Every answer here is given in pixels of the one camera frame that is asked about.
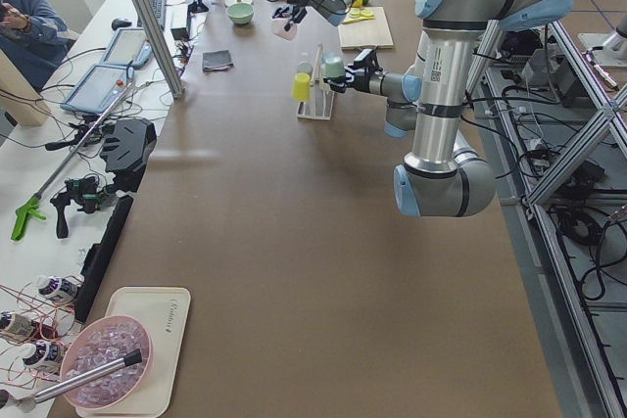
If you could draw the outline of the pink bowl of ice cubes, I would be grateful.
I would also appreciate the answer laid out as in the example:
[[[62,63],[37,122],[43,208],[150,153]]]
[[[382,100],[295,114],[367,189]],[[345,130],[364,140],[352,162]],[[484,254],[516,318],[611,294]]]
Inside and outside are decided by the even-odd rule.
[[[150,334],[131,316],[107,316],[83,329],[65,352],[60,369],[63,381],[136,350],[141,353],[139,363],[125,366],[64,394],[66,401],[88,410],[109,408],[138,388],[152,361]]]

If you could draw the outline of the black keyboard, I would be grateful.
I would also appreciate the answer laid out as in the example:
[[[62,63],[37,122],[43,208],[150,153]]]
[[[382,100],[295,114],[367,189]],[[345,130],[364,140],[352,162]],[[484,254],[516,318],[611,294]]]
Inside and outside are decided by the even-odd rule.
[[[157,23],[161,29],[166,26],[167,0],[148,0],[150,7],[155,14]]]

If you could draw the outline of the person in denim shirt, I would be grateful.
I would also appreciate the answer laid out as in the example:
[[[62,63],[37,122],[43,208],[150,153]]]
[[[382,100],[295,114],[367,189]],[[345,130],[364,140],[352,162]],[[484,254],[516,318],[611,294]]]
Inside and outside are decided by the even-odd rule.
[[[1,50],[37,91],[68,54],[67,31],[47,0],[1,0]]]

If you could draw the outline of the pink cup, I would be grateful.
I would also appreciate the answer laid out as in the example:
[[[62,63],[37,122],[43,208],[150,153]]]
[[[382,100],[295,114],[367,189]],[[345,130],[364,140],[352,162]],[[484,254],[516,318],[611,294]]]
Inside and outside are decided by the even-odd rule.
[[[276,18],[271,21],[270,30],[275,36],[291,41],[296,37],[298,25],[288,18]]]

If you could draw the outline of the wooden cutting board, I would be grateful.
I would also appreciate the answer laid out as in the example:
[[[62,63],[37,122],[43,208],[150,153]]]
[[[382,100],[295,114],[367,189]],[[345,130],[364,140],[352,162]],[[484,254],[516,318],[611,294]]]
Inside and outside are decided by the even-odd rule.
[[[349,51],[367,47],[393,48],[394,41],[384,8],[367,7],[363,9],[371,10],[375,19],[366,22],[340,24],[338,32],[341,49]]]

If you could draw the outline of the green bowl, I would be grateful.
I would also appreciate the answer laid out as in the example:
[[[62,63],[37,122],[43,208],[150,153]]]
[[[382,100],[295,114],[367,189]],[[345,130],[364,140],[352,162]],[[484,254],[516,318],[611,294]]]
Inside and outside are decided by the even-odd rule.
[[[235,25],[246,25],[253,19],[254,7],[250,3],[236,2],[226,8],[226,13]]]

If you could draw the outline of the yellow plastic knife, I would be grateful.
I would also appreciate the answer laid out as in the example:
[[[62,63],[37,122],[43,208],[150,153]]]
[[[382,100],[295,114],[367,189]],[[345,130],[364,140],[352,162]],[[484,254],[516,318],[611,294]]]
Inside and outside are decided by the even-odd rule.
[[[354,18],[345,18],[341,24],[351,24],[351,23],[359,23],[359,22],[366,22],[366,21],[372,21],[374,20],[375,17],[364,17],[364,16],[359,16],[359,17],[354,17]]]

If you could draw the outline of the small purple label bottle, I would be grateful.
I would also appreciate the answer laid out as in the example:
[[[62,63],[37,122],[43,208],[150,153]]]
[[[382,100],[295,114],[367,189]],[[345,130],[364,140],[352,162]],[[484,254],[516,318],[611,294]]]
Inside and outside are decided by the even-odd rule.
[[[79,290],[74,282],[57,276],[39,275],[34,280],[34,286],[40,296],[57,305],[73,302]]]

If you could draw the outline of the black angular device cover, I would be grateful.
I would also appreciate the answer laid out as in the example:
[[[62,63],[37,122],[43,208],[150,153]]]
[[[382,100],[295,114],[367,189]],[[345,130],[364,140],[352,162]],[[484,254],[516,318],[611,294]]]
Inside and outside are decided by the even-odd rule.
[[[124,192],[136,192],[143,178],[157,134],[152,121],[140,117],[121,119],[104,140],[100,153],[105,170],[114,175],[114,186]]]

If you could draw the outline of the cream plastic tray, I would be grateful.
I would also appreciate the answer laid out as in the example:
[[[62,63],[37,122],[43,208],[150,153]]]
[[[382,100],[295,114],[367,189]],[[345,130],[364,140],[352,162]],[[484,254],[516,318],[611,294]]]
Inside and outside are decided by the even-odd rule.
[[[148,370],[123,401],[101,410],[77,408],[80,417],[159,417],[169,408],[191,295],[179,287],[122,287],[109,301],[106,316],[138,320],[152,341]]]

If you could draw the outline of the black computer mouse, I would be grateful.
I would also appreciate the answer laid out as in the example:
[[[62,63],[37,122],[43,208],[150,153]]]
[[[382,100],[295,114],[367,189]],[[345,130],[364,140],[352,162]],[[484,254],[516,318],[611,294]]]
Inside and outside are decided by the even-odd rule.
[[[129,19],[125,19],[125,18],[116,18],[113,19],[111,22],[111,29],[113,31],[116,31],[120,28],[126,28],[126,27],[131,27],[132,26],[132,21],[130,21]]]

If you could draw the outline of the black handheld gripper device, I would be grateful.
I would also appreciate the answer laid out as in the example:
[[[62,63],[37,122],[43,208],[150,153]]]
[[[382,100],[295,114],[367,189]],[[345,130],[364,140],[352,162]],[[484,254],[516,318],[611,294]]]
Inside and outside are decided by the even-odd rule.
[[[65,217],[65,208],[76,202],[78,211],[94,213],[99,210],[102,204],[114,195],[118,187],[115,184],[99,187],[99,180],[96,176],[85,176],[83,178],[69,178],[64,181],[65,188],[58,192],[50,203],[56,209],[56,236],[58,239],[65,239],[69,236],[69,227]]]

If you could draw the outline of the dark grey cloth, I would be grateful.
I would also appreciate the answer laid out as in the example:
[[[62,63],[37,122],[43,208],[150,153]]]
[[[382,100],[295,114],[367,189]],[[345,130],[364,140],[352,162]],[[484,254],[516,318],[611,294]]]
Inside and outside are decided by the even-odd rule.
[[[202,70],[227,70],[233,66],[231,54],[228,50],[204,52],[202,55]]]

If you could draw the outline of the green cup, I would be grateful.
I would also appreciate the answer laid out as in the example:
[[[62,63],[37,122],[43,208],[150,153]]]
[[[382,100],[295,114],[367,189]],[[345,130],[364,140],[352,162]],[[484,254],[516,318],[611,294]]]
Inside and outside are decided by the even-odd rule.
[[[323,61],[323,77],[331,80],[342,80],[345,77],[343,58],[340,56],[327,56]]]

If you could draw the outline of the grey cup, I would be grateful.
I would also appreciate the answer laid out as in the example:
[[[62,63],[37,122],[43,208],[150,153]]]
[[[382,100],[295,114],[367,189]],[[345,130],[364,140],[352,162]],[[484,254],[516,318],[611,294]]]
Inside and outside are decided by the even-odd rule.
[[[313,75],[314,67],[311,63],[302,61],[297,65],[297,73],[305,73],[309,76]]]

